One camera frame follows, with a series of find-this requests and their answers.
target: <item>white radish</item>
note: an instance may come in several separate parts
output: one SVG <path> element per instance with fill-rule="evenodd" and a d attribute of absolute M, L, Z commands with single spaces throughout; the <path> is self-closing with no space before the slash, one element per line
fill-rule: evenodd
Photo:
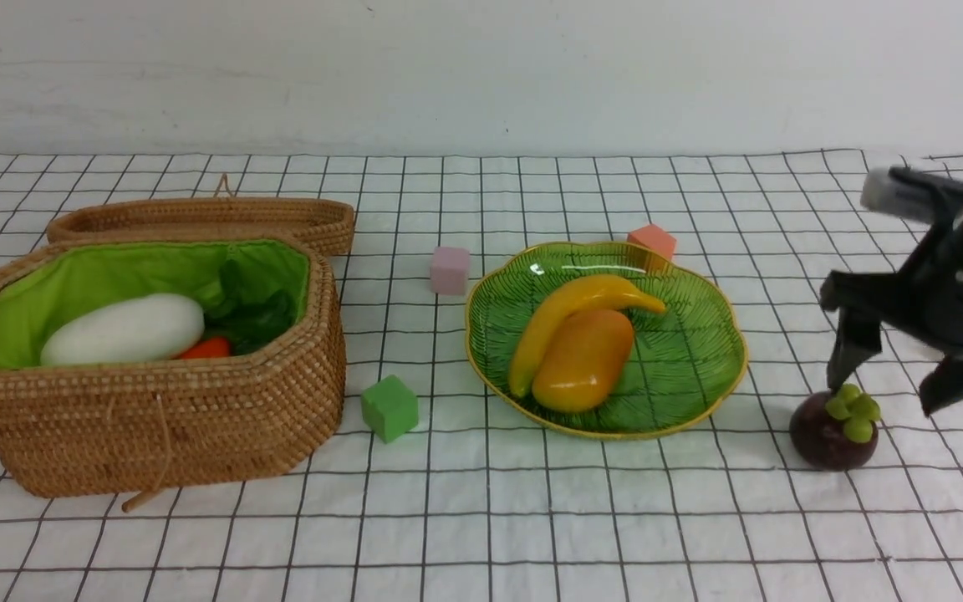
<path fill-rule="evenodd" d="M 182 294 L 154 293 L 106 305 L 47 339 L 42 365 L 149 362 L 183 354 L 203 335 L 203 308 Z"/>

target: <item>grid tablecloth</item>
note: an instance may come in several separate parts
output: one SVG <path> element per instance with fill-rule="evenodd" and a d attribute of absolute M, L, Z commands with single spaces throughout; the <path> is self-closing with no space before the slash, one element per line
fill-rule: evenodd
<path fill-rule="evenodd" d="M 334 259 L 348 340 L 343 427 L 291 475 L 123 497 L 37 499 L 0 464 L 0 599 L 83 601 L 920 602 L 963 599 L 963 404 L 933 420 L 937 360 L 899 333 L 859 371 L 883 407 L 864 469 L 811 472 L 792 408 L 824 386 L 830 269 L 890 270 L 924 228 L 857 207 L 890 164 L 963 178 L 963 154 L 767 156 L 0 156 L 0 266 L 47 222 L 104 202 L 321 196 L 359 209 Z M 647 222 L 714 279 L 752 364 L 706 423 L 661 441 L 539 430 L 466 362 L 461 298 L 435 298 L 438 244 L 472 278 L 527 245 L 620 239 Z M 383 445 L 359 393 L 397 374 L 421 423 Z"/>

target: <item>banana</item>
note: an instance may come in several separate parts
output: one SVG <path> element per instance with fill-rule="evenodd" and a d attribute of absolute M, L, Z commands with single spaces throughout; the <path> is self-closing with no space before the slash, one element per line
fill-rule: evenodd
<path fill-rule="evenodd" d="M 642 293 L 634 283 L 615 274 L 591 274 L 575 278 L 552 291 L 530 318 L 512 355 L 507 382 L 512 396 L 524 399 L 538 367 L 545 359 L 552 336 L 568 316 L 588 309 L 638 308 L 664 313 L 666 305 Z"/>

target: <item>green plate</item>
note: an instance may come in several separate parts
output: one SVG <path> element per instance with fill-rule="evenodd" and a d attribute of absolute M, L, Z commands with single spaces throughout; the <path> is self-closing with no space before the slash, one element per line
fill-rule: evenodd
<path fill-rule="evenodd" d="M 623 275 L 662 298 L 665 314 L 627 311 L 634 351 L 600 407 L 561 414 L 514 400 L 507 370 L 540 302 L 585 274 Z M 552 242 L 528 248 L 478 282 L 466 299 L 466 357 L 492 391 L 528 418 L 599 439 L 655 438 L 704 420 L 745 376 L 749 351 L 730 302 L 708 279 L 627 242 Z"/>

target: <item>foam block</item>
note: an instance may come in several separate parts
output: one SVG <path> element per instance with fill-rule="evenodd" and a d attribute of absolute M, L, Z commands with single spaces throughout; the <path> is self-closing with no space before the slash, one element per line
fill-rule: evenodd
<path fill-rule="evenodd" d="M 665 232 L 664 228 L 656 224 L 649 224 L 634 230 L 626 237 L 627 242 L 650 248 L 657 255 L 671 262 L 675 256 L 675 247 L 679 241 Z"/>
<path fill-rule="evenodd" d="M 433 293 L 463 296 L 470 271 L 470 251 L 459 247 L 437 247 L 429 264 L 429 286 Z"/>
<path fill-rule="evenodd" d="M 363 391 L 363 421 L 386 443 L 418 426 L 418 396 L 395 375 Z"/>

